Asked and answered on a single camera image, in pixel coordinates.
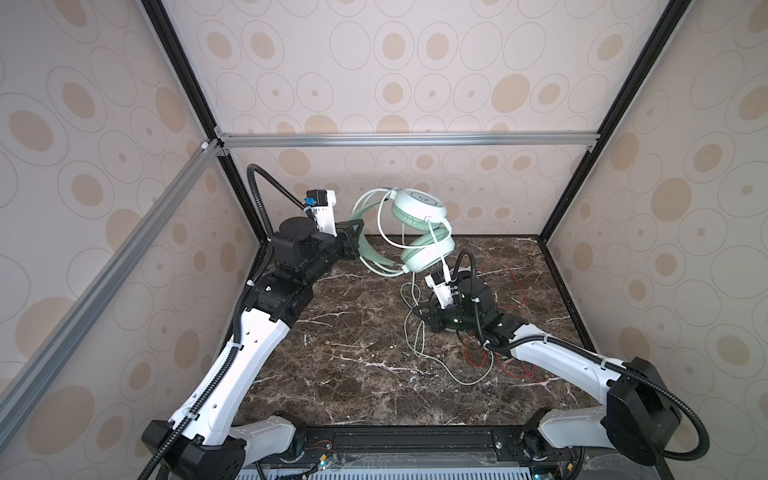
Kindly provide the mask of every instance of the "black frame rail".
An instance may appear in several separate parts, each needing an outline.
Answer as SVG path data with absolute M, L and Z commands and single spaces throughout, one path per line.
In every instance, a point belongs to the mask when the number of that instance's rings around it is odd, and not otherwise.
M 546 242 L 544 242 L 541 237 L 538 237 L 536 242 L 538 243 L 539 249 L 541 249 L 541 255 L 544 257 L 544 261 L 547 263 L 547 268 L 549 268 L 549 272 L 552 274 L 554 284 L 558 288 L 560 296 L 563 298 L 565 309 L 568 311 L 568 315 L 571 316 L 571 321 L 573 322 L 574 327 L 576 327 L 576 333 L 578 334 L 579 340 L 581 340 L 581 346 L 590 352 L 597 352 L 597 350 L 594 348 L 592 337 L 589 336 L 587 327 L 584 325 L 584 320 L 581 318 L 581 315 L 579 315 L 579 312 L 576 309 L 576 303 L 574 302 L 573 298 L 571 298 L 571 294 L 568 292 L 568 288 L 565 286 L 565 282 L 563 281 L 563 277 L 560 275 L 558 266 L 554 263 L 554 258 L 549 251 L 549 247 L 547 247 Z
M 611 140 L 611 136 L 621 122 L 621 118 L 624 117 L 624 114 L 643 85 L 645 78 L 656 64 L 661 52 L 667 45 L 667 41 L 685 15 L 690 3 L 691 0 L 670 0 L 667 4 L 650 37 L 648 37 L 648 41 L 643 47 L 640 56 L 637 57 L 637 61 L 630 70 L 627 80 L 621 86 L 616 100 L 614 100 L 603 123 L 598 128 L 598 133 L 600 134 L 598 142 L 591 151 L 587 151 L 584 154 L 573 177 L 571 177 L 571 181 L 568 182 L 565 190 L 563 190 L 563 194 L 560 196 L 560 200 L 558 200 L 557 205 L 554 207 L 552 215 L 550 215 L 547 223 L 544 225 L 544 229 L 539 234 L 543 243 L 547 243 L 552 237 L 554 230 L 558 227 L 568 207 L 571 206 L 571 202 L 576 198 L 592 166 L 600 157 L 608 141 Z
M 305 447 L 321 445 L 323 440 L 333 443 L 333 451 L 345 465 L 354 465 L 366 456 L 375 458 L 376 464 L 385 466 L 391 455 L 477 455 L 478 466 L 495 458 L 498 466 L 519 465 L 531 468 L 531 473 L 554 474 L 560 462 L 573 461 L 571 449 L 554 449 L 545 460 L 534 461 L 522 450 L 523 425 L 325 425 L 306 427 Z M 259 461 L 270 468 L 310 468 L 320 462 L 328 450 L 305 450 L 294 462 L 286 462 L 280 454 Z M 587 448 L 587 456 L 615 454 L 613 449 Z M 661 480 L 674 480 L 667 463 L 661 459 L 655 467 Z
M 157 33 L 157 37 L 160 39 L 160 43 L 165 49 L 166 55 L 170 60 L 171 65 L 174 67 L 176 76 L 187 93 L 192 108 L 200 120 L 200 124 L 203 126 L 203 131 L 209 138 L 219 139 L 219 131 L 217 128 L 216 119 L 211 112 L 208 102 L 205 100 L 203 90 L 200 88 L 200 83 L 197 81 L 197 77 L 192 70 L 189 59 L 184 54 L 184 48 L 181 46 L 174 26 L 171 24 L 170 17 L 168 16 L 163 2 L 161 0 L 141 0 L 141 4 L 144 6 L 144 10 L 147 13 L 147 17 L 152 24 L 152 27 Z M 243 184 L 243 179 L 237 172 L 237 165 L 235 164 L 232 156 L 226 148 L 222 149 L 224 156 L 219 156 L 219 163 L 221 164 L 224 173 L 227 175 L 227 179 L 232 186 L 232 190 L 235 193 L 235 197 L 240 202 L 240 206 L 243 208 L 248 223 L 250 223 L 253 232 L 256 234 L 259 240 L 259 256 L 263 255 L 265 249 L 263 245 L 266 243 L 266 233 L 264 226 L 256 213 L 256 208 L 253 206 L 253 202 L 250 199 L 250 193 Z

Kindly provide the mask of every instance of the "polka dot wall panel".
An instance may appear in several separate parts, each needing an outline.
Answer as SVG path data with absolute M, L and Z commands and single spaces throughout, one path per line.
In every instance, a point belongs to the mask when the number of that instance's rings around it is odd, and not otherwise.
M 132 0 L 3 9 L 0 390 L 202 141 Z
M 208 167 L 0 455 L 0 478 L 136 478 L 151 457 L 144 427 L 167 419 L 216 359 L 256 247 Z M 70 303 L 27 315 L 40 322 Z M 20 325 L 0 340 L 4 355 L 36 347 L 42 333 Z
M 665 0 L 166 1 L 223 130 L 596 130 Z
M 348 219 L 368 190 L 415 188 L 445 202 L 455 233 L 498 235 L 538 234 L 584 152 L 583 145 L 233 150 L 246 184 L 247 165 L 257 164 L 298 198 L 314 188 L 334 190 L 337 220 Z M 275 230 L 286 218 L 303 215 L 261 177 L 257 183 Z M 382 228 L 401 233 L 390 209 L 382 209 Z M 378 233 L 376 213 L 374 208 L 363 214 L 366 233 Z
M 601 353 L 712 437 L 675 478 L 768 473 L 768 2 L 699 2 L 549 246 Z M 697 443 L 686 420 L 671 447 Z

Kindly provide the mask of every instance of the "headphone ear cushion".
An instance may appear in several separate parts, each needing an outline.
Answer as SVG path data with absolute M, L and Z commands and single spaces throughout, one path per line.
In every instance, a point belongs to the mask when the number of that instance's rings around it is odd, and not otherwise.
M 408 227 L 421 230 L 422 232 L 429 230 L 429 226 L 424 220 L 419 220 L 416 217 L 408 215 L 406 212 L 400 210 L 395 204 L 392 204 L 392 215 Z
M 438 242 L 441 240 L 444 240 L 449 235 L 448 229 L 445 227 L 437 228 L 434 231 L 435 231 L 435 238 L 437 238 Z M 416 240 L 413 240 L 409 245 L 411 247 L 418 247 L 420 245 L 427 245 L 431 242 L 432 242 L 432 234 L 425 233 L 424 235 L 421 235 Z M 409 248 L 409 249 L 403 250 L 402 254 L 400 255 L 400 260 L 402 260 L 402 262 L 405 263 L 420 251 L 422 251 L 422 249 L 420 248 Z

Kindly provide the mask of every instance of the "marble tabletop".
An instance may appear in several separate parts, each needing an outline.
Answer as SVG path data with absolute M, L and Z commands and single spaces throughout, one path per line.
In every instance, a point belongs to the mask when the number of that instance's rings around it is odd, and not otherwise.
M 370 237 L 370 241 L 388 257 L 398 253 L 378 237 Z M 450 266 L 466 248 L 474 252 L 478 267 L 491 258 L 500 260 L 512 269 L 525 291 L 525 304 L 509 311 L 581 345 L 534 240 L 456 237 L 455 241 Z M 523 301 L 509 270 L 499 262 L 489 261 L 480 274 L 496 293 L 499 306 Z M 416 277 L 417 284 L 426 290 L 421 277 Z M 597 405 L 577 387 L 542 369 L 531 374 L 536 381 L 513 378 L 525 375 L 518 360 L 504 365 L 507 373 L 495 362 L 480 383 L 463 386 L 437 362 L 417 358 L 403 335 L 409 309 L 399 289 L 407 281 L 410 276 L 377 276 L 359 261 L 336 264 L 329 276 L 315 284 L 314 300 L 266 361 L 234 424 L 257 422 L 284 410 L 309 425 L 516 425 L 525 423 L 541 407 Z M 411 342 L 418 324 L 410 316 Z M 477 342 L 470 339 L 468 345 L 468 358 L 481 365 L 483 355 Z M 427 329 L 424 353 L 440 358 L 463 382 L 478 379 L 488 368 L 488 363 L 482 368 L 469 365 L 455 333 Z

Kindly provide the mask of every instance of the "headphones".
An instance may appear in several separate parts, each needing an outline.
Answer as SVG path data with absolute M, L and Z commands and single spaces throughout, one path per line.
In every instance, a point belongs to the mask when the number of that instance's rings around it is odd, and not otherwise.
M 379 192 L 384 193 L 381 200 L 366 203 Z M 384 234 L 381 226 L 383 205 L 388 199 L 392 199 L 392 215 L 400 223 L 425 233 L 408 245 L 401 245 L 390 240 Z M 349 219 L 357 220 L 371 208 L 378 210 L 376 222 L 382 238 L 387 243 L 403 249 L 400 255 L 402 266 L 396 268 L 398 262 L 376 252 L 368 243 L 366 236 L 361 235 L 359 238 L 360 259 L 371 271 L 382 276 L 399 276 L 404 273 L 421 272 L 441 260 L 444 274 L 449 271 L 448 265 L 445 263 L 445 256 L 453 251 L 455 243 L 451 238 L 451 224 L 445 218 L 448 210 L 440 199 L 410 188 L 375 188 L 364 193 L 357 200 Z

